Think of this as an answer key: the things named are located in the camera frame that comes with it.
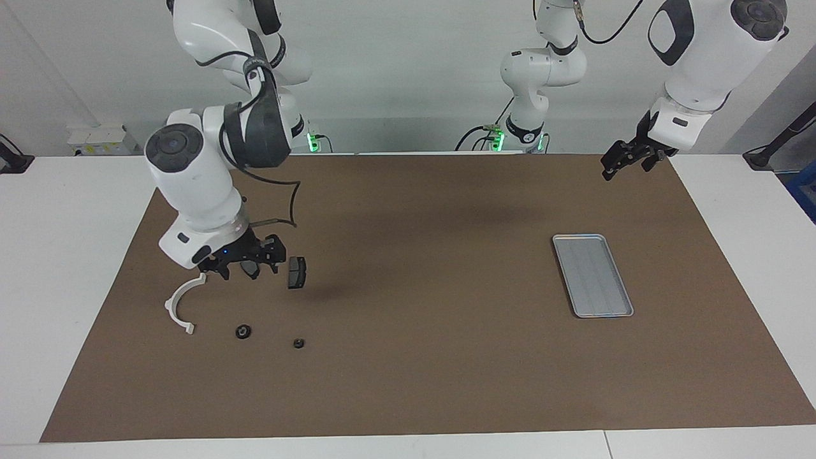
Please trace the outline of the silver metal tray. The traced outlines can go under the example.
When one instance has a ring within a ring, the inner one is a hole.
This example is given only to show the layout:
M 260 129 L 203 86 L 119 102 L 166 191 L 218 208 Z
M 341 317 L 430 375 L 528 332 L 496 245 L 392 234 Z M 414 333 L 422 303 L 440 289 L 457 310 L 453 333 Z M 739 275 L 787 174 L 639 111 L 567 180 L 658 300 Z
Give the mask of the silver metal tray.
M 626 291 L 608 241 L 600 233 L 559 233 L 551 239 L 575 316 L 631 317 Z

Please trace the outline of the blue crate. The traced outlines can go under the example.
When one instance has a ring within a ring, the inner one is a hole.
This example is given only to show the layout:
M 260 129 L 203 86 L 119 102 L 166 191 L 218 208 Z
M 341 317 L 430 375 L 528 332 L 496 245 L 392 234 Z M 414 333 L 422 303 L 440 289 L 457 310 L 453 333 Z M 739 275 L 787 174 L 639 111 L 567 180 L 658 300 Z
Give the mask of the blue crate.
M 816 161 L 793 174 L 784 186 L 807 217 L 816 224 Z

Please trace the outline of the brown table mat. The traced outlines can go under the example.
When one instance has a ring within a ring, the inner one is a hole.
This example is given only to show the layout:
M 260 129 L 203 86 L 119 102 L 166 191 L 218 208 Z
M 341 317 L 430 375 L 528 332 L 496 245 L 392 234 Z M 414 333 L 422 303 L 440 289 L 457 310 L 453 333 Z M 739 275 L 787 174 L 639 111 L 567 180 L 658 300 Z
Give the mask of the brown table mat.
M 43 442 L 816 423 L 675 169 L 594 155 L 292 157 L 302 289 L 161 252 L 152 199 Z M 600 233 L 631 317 L 575 316 L 553 241 Z M 252 334 L 235 337 L 248 324 Z M 293 341 L 303 338 L 302 349 Z

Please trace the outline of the white power strip box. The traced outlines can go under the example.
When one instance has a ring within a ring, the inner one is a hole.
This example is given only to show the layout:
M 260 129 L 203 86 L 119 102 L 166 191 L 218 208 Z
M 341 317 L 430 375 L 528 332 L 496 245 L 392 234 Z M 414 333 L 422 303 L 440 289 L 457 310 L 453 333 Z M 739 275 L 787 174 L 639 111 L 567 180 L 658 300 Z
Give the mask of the white power strip box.
M 99 127 L 76 128 L 69 132 L 66 145 L 71 154 L 96 156 L 138 155 L 139 145 L 125 125 L 108 123 Z

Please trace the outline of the white semicircular bracket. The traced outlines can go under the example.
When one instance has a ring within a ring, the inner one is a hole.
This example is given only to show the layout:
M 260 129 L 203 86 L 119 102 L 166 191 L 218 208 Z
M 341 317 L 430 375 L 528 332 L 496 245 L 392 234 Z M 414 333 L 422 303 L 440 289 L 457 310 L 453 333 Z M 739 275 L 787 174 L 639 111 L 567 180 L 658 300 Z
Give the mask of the white semicircular bracket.
M 175 325 L 177 326 L 181 326 L 181 328 L 184 329 L 186 334 L 190 336 L 194 334 L 195 324 L 181 319 L 181 317 L 178 315 L 178 307 L 184 294 L 186 294 L 188 291 L 191 291 L 193 288 L 197 288 L 199 286 L 206 284 L 206 282 L 207 274 L 201 273 L 196 278 L 184 282 L 183 284 L 180 285 L 180 287 L 176 288 L 174 293 L 172 293 L 169 299 L 167 299 L 164 303 L 165 310 L 167 311 L 167 314 L 169 314 L 169 317 L 172 320 L 172 322 L 175 323 Z

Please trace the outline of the black clamp mount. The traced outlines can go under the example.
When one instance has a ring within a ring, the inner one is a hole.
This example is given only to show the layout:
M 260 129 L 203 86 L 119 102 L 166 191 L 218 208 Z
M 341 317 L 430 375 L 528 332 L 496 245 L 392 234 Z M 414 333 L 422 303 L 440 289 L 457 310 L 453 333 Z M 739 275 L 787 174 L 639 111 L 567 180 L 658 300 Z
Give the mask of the black clamp mount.
M 0 175 L 23 174 L 35 157 L 24 154 L 7 136 L 0 133 Z

